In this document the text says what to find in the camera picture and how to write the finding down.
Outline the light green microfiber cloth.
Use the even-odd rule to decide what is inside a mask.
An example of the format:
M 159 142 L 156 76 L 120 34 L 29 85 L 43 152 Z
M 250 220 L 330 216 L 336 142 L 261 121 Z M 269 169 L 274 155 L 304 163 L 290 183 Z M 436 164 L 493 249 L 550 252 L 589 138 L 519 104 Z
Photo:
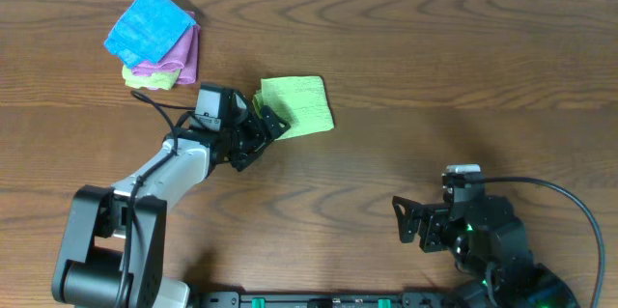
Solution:
M 261 80 L 253 99 L 260 110 L 269 106 L 290 128 L 279 140 L 332 130 L 335 127 L 320 76 L 283 76 Z

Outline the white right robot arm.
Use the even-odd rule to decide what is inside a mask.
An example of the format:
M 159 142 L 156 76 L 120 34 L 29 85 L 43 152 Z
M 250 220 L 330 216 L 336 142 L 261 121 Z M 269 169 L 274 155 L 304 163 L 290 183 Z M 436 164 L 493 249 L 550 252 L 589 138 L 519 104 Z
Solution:
M 577 307 L 571 289 L 534 260 L 523 222 L 504 197 L 422 205 L 395 196 L 400 242 L 419 237 L 425 253 L 448 251 L 475 278 L 457 293 L 466 307 Z

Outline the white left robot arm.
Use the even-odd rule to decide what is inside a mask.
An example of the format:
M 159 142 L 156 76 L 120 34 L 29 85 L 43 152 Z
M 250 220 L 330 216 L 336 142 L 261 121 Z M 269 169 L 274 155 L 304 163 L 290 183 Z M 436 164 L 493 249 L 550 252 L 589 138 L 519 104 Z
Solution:
M 73 196 L 51 284 L 74 307 L 209 307 L 211 299 L 163 275 L 167 215 L 219 164 L 242 171 L 289 124 L 264 106 L 186 110 L 160 151 L 109 187 Z

